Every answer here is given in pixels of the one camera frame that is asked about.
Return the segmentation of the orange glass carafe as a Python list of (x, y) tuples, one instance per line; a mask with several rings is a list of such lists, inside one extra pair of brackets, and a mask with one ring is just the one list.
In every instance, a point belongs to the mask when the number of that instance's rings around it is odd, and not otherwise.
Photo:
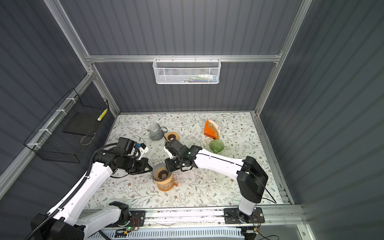
[(166, 192), (171, 190), (173, 187), (177, 187), (179, 183), (175, 180), (174, 175), (171, 174), (170, 177), (162, 182), (156, 182), (159, 190)]

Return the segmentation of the grey glass carafe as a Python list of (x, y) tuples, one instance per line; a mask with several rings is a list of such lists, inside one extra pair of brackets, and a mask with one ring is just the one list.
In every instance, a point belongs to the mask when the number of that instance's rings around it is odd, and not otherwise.
[(152, 141), (163, 139), (168, 132), (166, 127), (161, 127), (159, 124), (152, 124), (148, 127), (149, 138)]

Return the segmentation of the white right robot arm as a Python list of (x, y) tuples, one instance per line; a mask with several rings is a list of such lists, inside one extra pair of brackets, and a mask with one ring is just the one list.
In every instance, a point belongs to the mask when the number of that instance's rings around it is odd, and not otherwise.
[(267, 189), (269, 176), (255, 158), (233, 159), (211, 153), (202, 147), (187, 147), (173, 139), (165, 143), (165, 152), (169, 158), (165, 160), (170, 172), (180, 170), (190, 171), (193, 168), (207, 169), (225, 175), (238, 183), (242, 199), (238, 212), (245, 217), (251, 217), (257, 204), (263, 198)]

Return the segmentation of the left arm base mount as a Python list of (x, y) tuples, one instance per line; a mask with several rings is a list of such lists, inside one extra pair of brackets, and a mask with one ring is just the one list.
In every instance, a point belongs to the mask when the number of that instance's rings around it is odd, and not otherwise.
[(132, 210), (128, 204), (122, 202), (111, 202), (107, 208), (102, 210), (107, 213), (107, 227), (142, 227), (146, 218), (146, 212)]

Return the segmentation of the green glass dripper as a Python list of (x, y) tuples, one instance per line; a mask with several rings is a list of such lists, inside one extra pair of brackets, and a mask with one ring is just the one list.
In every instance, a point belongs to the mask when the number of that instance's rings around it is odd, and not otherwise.
[(223, 141), (216, 139), (210, 141), (209, 148), (213, 153), (219, 153), (225, 149), (225, 145)]

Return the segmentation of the grey glass dripper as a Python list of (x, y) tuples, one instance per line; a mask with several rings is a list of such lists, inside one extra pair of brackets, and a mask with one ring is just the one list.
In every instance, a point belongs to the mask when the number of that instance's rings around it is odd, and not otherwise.
[(163, 182), (171, 177), (171, 172), (168, 170), (165, 162), (157, 163), (153, 166), (151, 178), (155, 182)]

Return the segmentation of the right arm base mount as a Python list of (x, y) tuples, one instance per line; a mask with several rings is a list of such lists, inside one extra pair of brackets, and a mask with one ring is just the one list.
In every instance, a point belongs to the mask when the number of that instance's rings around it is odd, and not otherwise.
[(239, 209), (225, 208), (224, 218), (226, 224), (263, 224), (264, 214), (261, 208), (256, 207), (251, 215), (246, 215)]

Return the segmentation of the black flat pad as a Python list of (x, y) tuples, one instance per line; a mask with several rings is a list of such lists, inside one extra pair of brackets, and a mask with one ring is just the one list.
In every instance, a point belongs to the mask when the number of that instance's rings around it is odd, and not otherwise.
[(66, 124), (63, 132), (80, 136), (93, 137), (99, 129), (101, 122), (96, 115), (76, 113)]

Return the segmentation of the yellow marker pen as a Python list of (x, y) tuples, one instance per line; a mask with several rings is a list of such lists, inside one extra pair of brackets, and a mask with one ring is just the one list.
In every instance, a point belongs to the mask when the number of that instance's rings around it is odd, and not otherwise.
[(102, 119), (104, 118), (104, 116), (108, 113), (108, 108), (106, 108), (105, 110), (103, 110), (103, 112), (98, 116), (98, 118), (97, 118), (97, 121), (98, 122), (101, 122), (102, 121)]

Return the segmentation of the orange coffee filter box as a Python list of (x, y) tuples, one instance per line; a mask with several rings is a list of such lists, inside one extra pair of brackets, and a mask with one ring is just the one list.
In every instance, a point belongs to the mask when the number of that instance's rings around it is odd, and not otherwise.
[(215, 122), (207, 120), (205, 123), (204, 135), (211, 139), (219, 140), (220, 134), (219, 126)]

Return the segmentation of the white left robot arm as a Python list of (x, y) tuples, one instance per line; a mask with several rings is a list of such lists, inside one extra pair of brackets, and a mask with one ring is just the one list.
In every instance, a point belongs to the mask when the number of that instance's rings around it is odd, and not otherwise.
[(89, 217), (80, 215), (96, 190), (117, 170), (128, 175), (141, 175), (152, 171), (144, 154), (148, 147), (127, 138), (97, 149), (90, 165), (74, 187), (46, 214), (36, 215), (27, 240), (84, 240), (102, 228), (117, 224), (127, 227), (135, 224), (127, 204), (111, 202), (105, 210)]

